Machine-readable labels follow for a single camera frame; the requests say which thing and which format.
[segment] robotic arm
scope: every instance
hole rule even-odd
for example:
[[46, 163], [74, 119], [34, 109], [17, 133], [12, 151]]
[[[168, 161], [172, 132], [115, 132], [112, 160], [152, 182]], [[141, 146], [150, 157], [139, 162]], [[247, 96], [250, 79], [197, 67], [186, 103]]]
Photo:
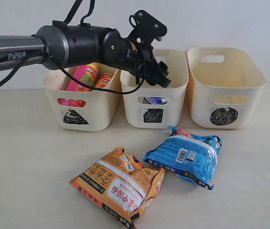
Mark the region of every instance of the robotic arm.
[[[81, 2], [75, 1], [65, 21], [53, 21], [32, 36], [0, 36], [0, 71], [15, 68], [23, 59], [23, 66], [42, 64], [50, 70], [98, 62], [130, 72], [136, 76], [136, 84], [140, 78], [150, 85], [170, 84], [167, 65], [156, 61], [151, 46], [154, 39], [160, 41], [167, 33], [166, 26], [140, 10], [130, 16], [133, 31], [122, 38], [116, 29], [84, 23], [93, 11], [94, 0], [81, 23], [69, 26]], [[28, 58], [32, 53], [38, 55]]]

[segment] basket handle hole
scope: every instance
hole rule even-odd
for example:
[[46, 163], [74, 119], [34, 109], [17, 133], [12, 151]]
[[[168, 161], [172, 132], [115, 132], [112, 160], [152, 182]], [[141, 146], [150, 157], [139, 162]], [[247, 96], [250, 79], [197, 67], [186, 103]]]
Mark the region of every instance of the basket handle hole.
[[87, 107], [87, 102], [81, 99], [58, 98], [57, 101], [62, 106]]
[[201, 57], [202, 63], [222, 63], [225, 57], [223, 55], [205, 55]]
[[242, 105], [248, 101], [247, 96], [219, 96], [215, 98], [215, 104], [233, 104], [233, 105]]
[[139, 96], [138, 103], [149, 105], [166, 105], [169, 102], [167, 97], [163, 96]]

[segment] black circle drawing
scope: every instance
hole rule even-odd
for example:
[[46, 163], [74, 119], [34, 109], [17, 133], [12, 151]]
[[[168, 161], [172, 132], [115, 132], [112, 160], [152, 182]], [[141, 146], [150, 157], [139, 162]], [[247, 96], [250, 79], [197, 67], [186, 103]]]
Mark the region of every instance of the black circle drawing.
[[238, 111], [231, 107], [219, 108], [212, 112], [210, 121], [214, 125], [228, 125], [236, 121]]

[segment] barcode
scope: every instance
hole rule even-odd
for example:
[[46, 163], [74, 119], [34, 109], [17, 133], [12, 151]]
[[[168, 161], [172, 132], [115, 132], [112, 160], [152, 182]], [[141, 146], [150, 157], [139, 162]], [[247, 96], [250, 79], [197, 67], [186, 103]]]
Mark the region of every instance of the barcode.
[[181, 149], [181, 150], [179, 151], [179, 154], [178, 154], [178, 156], [177, 156], [176, 161], [182, 163], [182, 162], [184, 161], [184, 158], [186, 157], [187, 153], [188, 153], [188, 150], [186, 150], [186, 149]]
[[126, 167], [129, 171], [134, 171], [134, 167], [130, 164], [130, 163], [125, 163], [126, 164]]

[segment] black triangle drawing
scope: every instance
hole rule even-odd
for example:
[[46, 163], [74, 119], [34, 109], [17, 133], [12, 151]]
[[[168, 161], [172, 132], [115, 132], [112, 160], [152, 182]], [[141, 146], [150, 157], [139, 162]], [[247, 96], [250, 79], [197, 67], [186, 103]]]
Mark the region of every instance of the black triangle drawing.
[[78, 124], [78, 125], [89, 124], [78, 112], [72, 109], [69, 109], [68, 112], [65, 114], [63, 122], [67, 124]]

